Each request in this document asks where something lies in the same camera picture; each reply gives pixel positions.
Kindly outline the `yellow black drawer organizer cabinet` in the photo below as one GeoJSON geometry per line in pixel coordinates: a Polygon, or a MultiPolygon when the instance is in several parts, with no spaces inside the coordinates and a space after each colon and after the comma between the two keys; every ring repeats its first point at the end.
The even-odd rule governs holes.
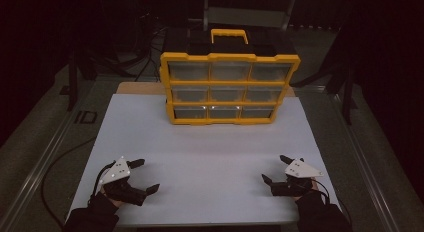
{"type": "Polygon", "coordinates": [[[160,56],[170,122],[271,123],[300,62],[280,31],[171,28],[160,56]]]}

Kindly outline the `black stand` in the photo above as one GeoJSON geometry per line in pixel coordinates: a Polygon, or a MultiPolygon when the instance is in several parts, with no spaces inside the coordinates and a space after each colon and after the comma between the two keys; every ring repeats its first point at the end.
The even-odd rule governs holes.
{"type": "Polygon", "coordinates": [[[345,122],[351,125],[350,110],[352,104],[352,91],[354,82],[354,69],[345,63],[335,63],[328,68],[331,77],[326,85],[329,94],[337,94],[343,89],[341,114],[345,122]]]}

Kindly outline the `white table cover sheet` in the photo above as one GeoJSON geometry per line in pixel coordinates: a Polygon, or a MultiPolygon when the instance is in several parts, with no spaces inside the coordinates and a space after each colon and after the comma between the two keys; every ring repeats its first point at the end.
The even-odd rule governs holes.
{"type": "Polygon", "coordinates": [[[112,161],[144,159],[131,186],[158,185],[142,206],[119,209],[124,227],[283,224],[298,218],[264,177],[284,180],[282,156],[326,169],[300,100],[289,97],[271,124],[183,126],[170,123],[161,95],[112,96],[73,199],[86,206],[99,171],[112,161]]]}

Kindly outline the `person's right hand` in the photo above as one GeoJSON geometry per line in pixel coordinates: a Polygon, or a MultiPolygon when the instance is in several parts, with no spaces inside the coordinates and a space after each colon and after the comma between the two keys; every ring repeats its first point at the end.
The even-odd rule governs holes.
{"type": "Polygon", "coordinates": [[[314,192],[316,192],[316,191],[318,191],[319,192],[319,189],[318,189],[318,185],[317,185],[317,182],[315,181],[315,180],[311,180],[311,188],[305,193],[305,194],[303,194],[303,195],[301,195],[301,196],[297,196],[297,197],[292,197],[292,199],[295,201],[295,202],[297,202],[298,200],[300,200],[302,197],[304,197],[304,196],[307,196],[307,195],[309,195],[309,194],[311,194],[311,193],[314,193],[314,192]]]}

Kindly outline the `single clear plastic drawer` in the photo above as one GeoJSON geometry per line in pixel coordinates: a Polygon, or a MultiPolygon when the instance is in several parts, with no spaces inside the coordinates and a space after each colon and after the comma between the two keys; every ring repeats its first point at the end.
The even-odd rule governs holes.
{"type": "Polygon", "coordinates": [[[245,106],[242,109],[242,118],[269,118],[274,111],[272,106],[245,106]]]}

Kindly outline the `set of clear organizer drawers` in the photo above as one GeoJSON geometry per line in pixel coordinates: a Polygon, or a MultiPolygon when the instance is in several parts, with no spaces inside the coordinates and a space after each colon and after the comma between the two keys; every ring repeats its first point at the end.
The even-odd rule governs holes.
{"type": "Polygon", "coordinates": [[[179,124],[270,123],[287,91],[290,63],[170,62],[167,109],[179,124]],[[272,106],[269,118],[242,118],[245,106],[272,106]]]}

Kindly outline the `person's left hand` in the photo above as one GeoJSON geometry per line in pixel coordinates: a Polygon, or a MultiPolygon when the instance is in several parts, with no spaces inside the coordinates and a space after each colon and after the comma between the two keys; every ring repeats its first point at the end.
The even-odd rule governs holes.
{"type": "Polygon", "coordinates": [[[103,187],[101,187],[100,189],[100,193],[105,196],[115,207],[120,208],[122,205],[124,205],[124,202],[122,201],[118,201],[118,200],[114,200],[112,198],[109,198],[105,189],[103,187]]]}

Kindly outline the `grey metal frame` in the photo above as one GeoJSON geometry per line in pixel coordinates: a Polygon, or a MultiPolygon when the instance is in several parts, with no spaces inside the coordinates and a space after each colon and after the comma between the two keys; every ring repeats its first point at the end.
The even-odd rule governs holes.
{"type": "Polygon", "coordinates": [[[247,9],[215,6],[210,0],[203,2],[203,29],[213,25],[269,27],[285,31],[296,0],[286,0],[279,10],[247,9]]]}

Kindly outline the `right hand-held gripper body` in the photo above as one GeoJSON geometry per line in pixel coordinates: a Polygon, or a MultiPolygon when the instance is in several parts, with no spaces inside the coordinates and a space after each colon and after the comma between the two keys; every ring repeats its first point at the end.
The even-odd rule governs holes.
{"type": "Polygon", "coordinates": [[[274,182],[276,183],[276,187],[271,188],[273,196],[301,196],[311,188],[311,180],[313,178],[323,175],[322,171],[299,160],[295,160],[290,165],[287,165],[284,173],[286,175],[286,181],[274,182]]]}

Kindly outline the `metal floor rail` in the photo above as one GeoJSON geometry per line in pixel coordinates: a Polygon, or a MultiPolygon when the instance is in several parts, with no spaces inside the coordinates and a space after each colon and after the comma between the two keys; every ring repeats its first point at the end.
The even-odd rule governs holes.
{"type": "Polygon", "coordinates": [[[0,232],[60,232],[109,99],[47,95],[0,149],[0,232]]]}
{"type": "Polygon", "coordinates": [[[424,232],[424,205],[401,168],[380,125],[361,96],[354,98],[351,125],[341,114],[342,101],[329,95],[337,119],[386,232],[424,232]]]}

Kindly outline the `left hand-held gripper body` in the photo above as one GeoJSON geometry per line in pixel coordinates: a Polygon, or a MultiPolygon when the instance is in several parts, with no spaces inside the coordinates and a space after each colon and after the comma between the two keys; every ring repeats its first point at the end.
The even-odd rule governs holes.
{"type": "Polygon", "coordinates": [[[137,206],[142,206],[146,198],[143,190],[133,188],[128,180],[131,170],[124,157],[115,161],[106,174],[100,179],[99,184],[105,189],[109,198],[137,206]]]}

